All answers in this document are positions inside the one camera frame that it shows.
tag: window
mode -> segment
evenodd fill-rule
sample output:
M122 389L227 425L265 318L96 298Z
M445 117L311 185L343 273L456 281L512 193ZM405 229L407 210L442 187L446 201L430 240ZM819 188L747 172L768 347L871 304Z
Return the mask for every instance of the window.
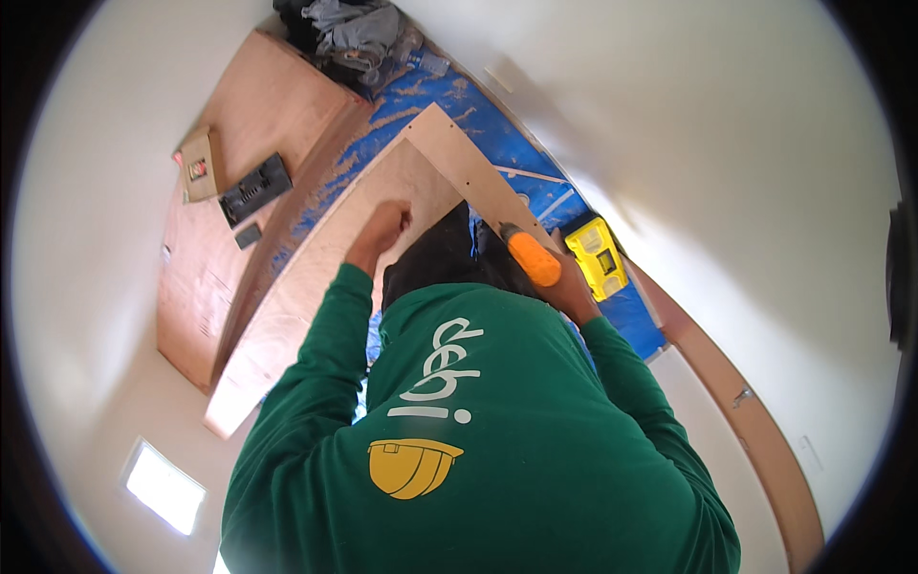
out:
M230 574L226 563L223 562L223 556L220 555L219 550L217 551L217 561L214 562L214 574Z
M140 440L135 453L134 467L128 476L128 490L175 530L190 535L195 527L197 510L204 500L204 487L176 468L146 441Z

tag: plywood sheet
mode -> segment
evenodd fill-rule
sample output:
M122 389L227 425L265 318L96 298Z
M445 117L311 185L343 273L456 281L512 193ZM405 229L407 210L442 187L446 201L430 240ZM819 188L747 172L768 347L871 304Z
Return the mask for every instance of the plywood sheet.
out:
M240 230L257 222L263 231L262 239L244 251L216 197L182 205L181 187L173 193L162 248L157 347L206 394L220 358L225 361L241 334L239 323L244 327L257 306L251 300L241 305L243 276L267 267L270 243L279 240L298 213L275 206L305 201L371 111L285 42L259 30L245 40L220 78L198 125L219 134L226 181L239 181L279 152L294 189L242 223Z
M556 249L484 154L430 105L348 186L272 285L207 407L205 424L214 433L229 437L292 363L341 260L376 204L402 198L411 201L414 223L379 262L377 309L386 266L463 198L492 226L516 223Z
M207 407L206 424L218 435L229 437L296 358L338 266L380 201L411 201L414 221L377 266L373 296L377 309L386 266L462 201L410 142L394 143L384 151L384 161L368 166L344 191L256 311Z
M627 265L658 313L664 335L691 365L743 443L778 520L790 572L806 571L823 549L823 529L790 445L758 398L752 396L734 405L747 387L743 375L653 279L634 263Z

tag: white wall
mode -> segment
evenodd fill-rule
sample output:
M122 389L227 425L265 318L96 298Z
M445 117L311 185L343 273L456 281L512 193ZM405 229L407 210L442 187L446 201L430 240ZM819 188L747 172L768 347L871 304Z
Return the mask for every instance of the white wall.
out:
M815 1L397 0L554 155L743 373L830 535L890 416L899 188L855 54ZM801 448L809 442L812 448Z
M244 433L222 443L207 399L155 350L170 155L271 3L109 0L43 110L17 203L17 350L42 442L74 511L125 572L209 572ZM188 538L118 487L138 435L208 495Z
M743 549L741 574L787 572L781 531L765 489L704 383L676 347L654 357L649 366L733 518Z

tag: cardboard box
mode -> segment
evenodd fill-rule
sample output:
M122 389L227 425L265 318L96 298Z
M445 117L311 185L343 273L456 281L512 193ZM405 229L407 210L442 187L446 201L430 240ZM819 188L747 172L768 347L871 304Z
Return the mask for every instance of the cardboard box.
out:
M192 131L182 143L179 153L185 203L201 201L226 191L220 139L209 126Z

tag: shirt logo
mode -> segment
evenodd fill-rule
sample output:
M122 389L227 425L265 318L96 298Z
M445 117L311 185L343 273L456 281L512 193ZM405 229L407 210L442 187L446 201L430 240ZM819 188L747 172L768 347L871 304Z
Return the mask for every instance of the shirt logo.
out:
M370 479L394 499L407 501L436 490L446 479L461 448L426 438L373 441Z
M446 341L443 336L453 327L459 327ZM455 370L448 368L465 359L468 353L462 345L454 343L463 339L480 337L483 329L467 330L469 320L458 317L437 327L433 333L433 353L424 361L424 377L415 383L410 390L398 395L407 402L425 402L445 399L452 395L462 377L478 378L481 371ZM430 384L434 380L442 383L442 388ZM394 407L386 413L390 417L430 417L446 419L449 409L432 406ZM466 409L457 409L453 418L460 424L472 420L472 413ZM437 489L446 479L455 459L464 451L427 438L384 439L370 443L366 452L370 454L370 479L384 493L394 499L407 501Z

